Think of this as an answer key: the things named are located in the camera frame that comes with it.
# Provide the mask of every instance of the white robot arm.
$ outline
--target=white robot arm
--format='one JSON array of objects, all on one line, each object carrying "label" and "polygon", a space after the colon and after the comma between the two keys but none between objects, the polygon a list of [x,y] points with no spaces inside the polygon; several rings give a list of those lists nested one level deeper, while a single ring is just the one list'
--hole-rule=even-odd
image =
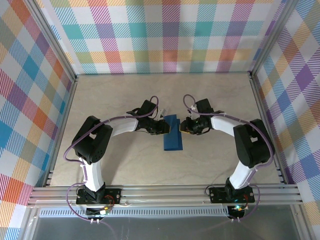
[{"label": "white robot arm", "polygon": [[[222,111],[214,111],[208,99],[196,102],[190,109],[203,114],[223,113]],[[263,122],[260,119],[255,119],[250,123],[266,136],[273,152],[275,152]],[[225,183],[224,191],[228,199],[243,195],[258,170],[257,166],[266,163],[271,157],[267,144],[250,125],[224,116],[200,115],[190,112],[190,117],[181,123],[180,130],[193,135],[203,135],[210,130],[219,130],[234,137],[239,162]]]},{"label": "white robot arm", "polygon": [[[154,103],[146,100],[141,108],[136,108],[127,114],[141,116],[150,112],[150,109],[152,110],[154,107]],[[199,113],[222,113],[221,111],[214,112],[208,99],[200,100],[196,102],[196,106],[192,107],[197,109]],[[157,111],[154,118],[123,118],[104,124],[92,132],[95,138],[89,135],[75,145],[75,153],[85,166],[83,172],[86,176],[85,192],[89,194],[93,203],[100,203],[105,196],[106,186],[102,178],[100,159],[105,154],[110,138],[139,129],[145,129],[151,135],[169,133],[170,126],[158,116],[161,112]],[[96,117],[88,117],[73,142],[98,123],[100,120]],[[256,119],[251,123],[258,127],[271,143],[263,122]],[[227,194],[226,199],[229,200],[243,196],[243,192],[250,188],[248,185],[257,171],[257,166],[267,162],[270,158],[268,147],[252,127],[223,116],[191,114],[180,125],[180,131],[193,135],[202,135],[210,130],[219,130],[235,138],[239,162],[234,173],[226,180],[224,192]]]},{"label": "white robot arm", "polygon": [[[128,116],[137,116],[137,118],[121,118],[103,124],[74,146],[75,154],[83,162],[83,175],[86,178],[84,190],[92,203],[99,203],[105,197],[106,186],[102,178],[100,159],[105,154],[111,137],[140,129],[146,130],[151,135],[170,132],[169,124],[162,119],[163,109],[157,110],[155,116],[138,117],[146,115],[155,107],[154,103],[145,100],[141,107],[126,113]],[[98,118],[89,116],[72,142],[74,143],[99,123]]]}]

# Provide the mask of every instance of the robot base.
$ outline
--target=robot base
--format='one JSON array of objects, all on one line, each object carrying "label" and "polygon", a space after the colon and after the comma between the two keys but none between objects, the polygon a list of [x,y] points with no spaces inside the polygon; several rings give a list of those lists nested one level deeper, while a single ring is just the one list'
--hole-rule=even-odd
[{"label": "robot base", "polygon": [[103,196],[99,197],[99,200],[97,201],[84,188],[79,188],[79,190],[77,191],[77,198],[76,198],[75,204],[76,205],[90,205],[90,204],[107,205],[107,204],[110,204],[110,198],[108,198],[107,196],[111,196],[114,199],[114,204],[119,204],[120,198],[121,198],[121,189],[105,188],[103,191]]},{"label": "robot base", "polygon": [[230,199],[228,194],[225,191],[224,187],[210,187],[209,188],[209,195],[210,195],[210,202],[212,204],[246,204],[246,203],[254,203],[255,196],[254,192],[251,187],[246,186],[240,189],[241,192]]}]

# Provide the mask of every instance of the beige tabletop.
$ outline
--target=beige tabletop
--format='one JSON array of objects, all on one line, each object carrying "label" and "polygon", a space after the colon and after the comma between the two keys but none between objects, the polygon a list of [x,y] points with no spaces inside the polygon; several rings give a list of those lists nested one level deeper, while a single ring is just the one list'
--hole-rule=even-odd
[{"label": "beige tabletop", "polygon": [[[82,181],[82,169],[63,160],[63,153],[88,116],[99,119],[123,115],[142,105],[152,95],[159,97],[159,108],[188,115],[182,99],[208,98],[215,111],[253,120],[258,108],[245,73],[131,74],[80,76],[64,131],[51,185],[69,186]],[[239,159],[232,136],[211,130],[204,135],[182,134],[182,151],[164,151],[163,136],[126,132],[112,137],[101,159],[107,185],[224,184]],[[70,158],[76,158],[73,150]],[[253,183],[278,183],[274,164],[259,170]]]}]

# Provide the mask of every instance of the blue rectangular block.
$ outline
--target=blue rectangular block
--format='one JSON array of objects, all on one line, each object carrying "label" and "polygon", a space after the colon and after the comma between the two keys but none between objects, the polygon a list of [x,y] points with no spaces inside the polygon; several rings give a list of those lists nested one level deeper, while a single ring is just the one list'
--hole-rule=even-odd
[{"label": "blue rectangular block", "polygon": [[163,135],[163,149],[165,151],[181,151],[183,150],[182,136],[179,130],[180,119],[177,115],[168,115],[164,120],[170,125],[170,133]]}]

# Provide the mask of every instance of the colorful plaid pattern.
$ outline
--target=colorful plaid pattern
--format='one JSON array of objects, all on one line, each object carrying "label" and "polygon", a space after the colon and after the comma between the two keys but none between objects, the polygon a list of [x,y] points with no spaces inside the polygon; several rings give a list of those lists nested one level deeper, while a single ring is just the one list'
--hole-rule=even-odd
[{"label": "colorful plaid pattern", "polygon": [[320,239],[320,1],[300,0],[258,73],[290,183]]},{"label": "colorful plaid pattern", "polygon": [[0,0],[0,239],[42,182],[71,80],[23,0]]},{"label": "colorful plaid pattern", "polygon": [[288,0],[282,0],[280,5],[279,5],[279,7],[278,7],[278,9],[276,10],[276,12],[275,12],[275,14],[273,16],[273,19],[272,19],[272,21],[271,21],[267,31],[265,32],[264,37],[263,37],[263,39],[262,39],[262,41],[261,41],[261,43],[259,45],[259,48],[258,48],[258,50],[256,51],[256,53],[254,55],[253,61],[252,61],[251,65],[250,65],[250,67],[249,67],[250,71],[253,70],[253,68],[254,68],[254,66],[255,66],[255,64],[257,62],[257,59],[260,56],[261,51],[265,48],[267,40],[268,40],[268,37],[273,32],[274,27],[276,25],[276,22],[277,22],[278,18],[280,17],[280,15],[281,15],[281,13],[282,13],[287,1]]},{"label": "colorful plaid pattern", "polygon": [[273,9],[284,5],[281,0],[38,3],[80,74],[245,72],[281,12]]}]

